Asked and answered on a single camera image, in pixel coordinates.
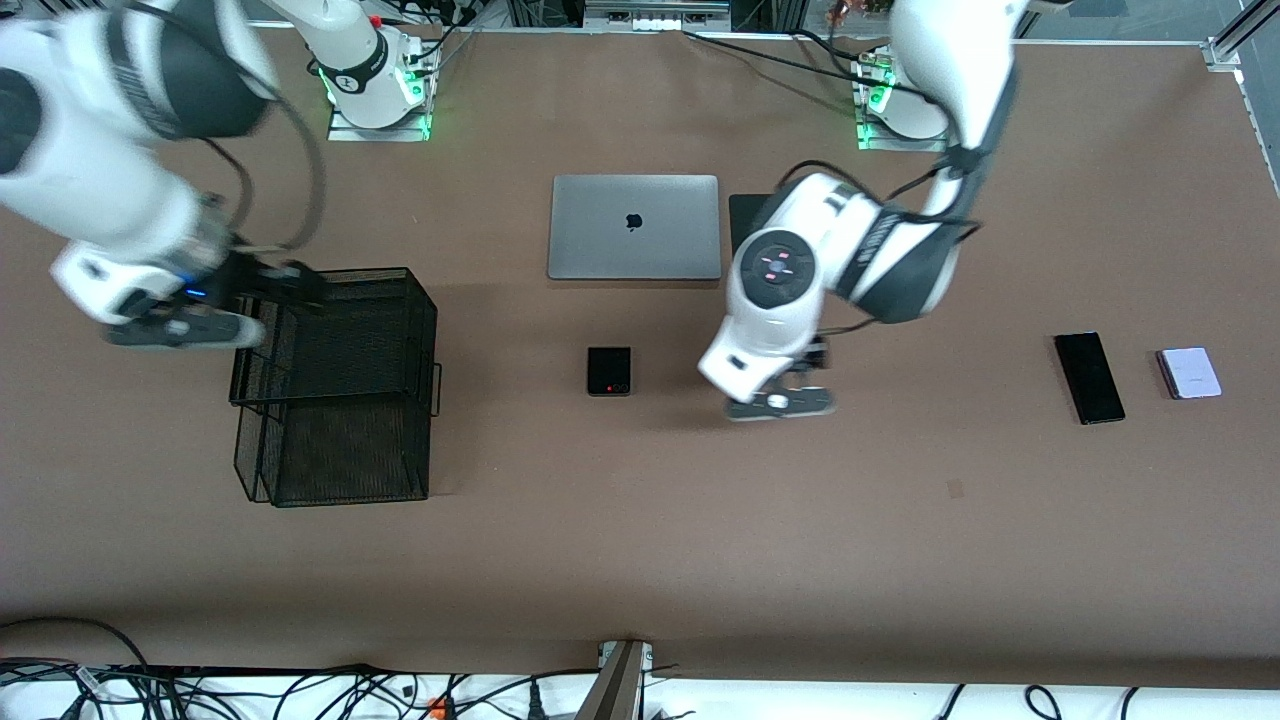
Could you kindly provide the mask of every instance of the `cable connector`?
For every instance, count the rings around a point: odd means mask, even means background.
[[[538,687],[538,680],[529,683],[529,720],[547,720],[547,711],[543,710],[543,691]]]

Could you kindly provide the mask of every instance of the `silver laptop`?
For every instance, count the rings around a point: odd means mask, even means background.
[[[714,176],[558,176],[553,279],[719,279]]]

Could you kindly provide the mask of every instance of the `black wire basket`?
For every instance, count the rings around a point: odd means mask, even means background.
[[[320,313],[247,299],[236,352],[236,473],[276,507],[426,500],[442,368],[436,307],[406,268],[321,273]]]

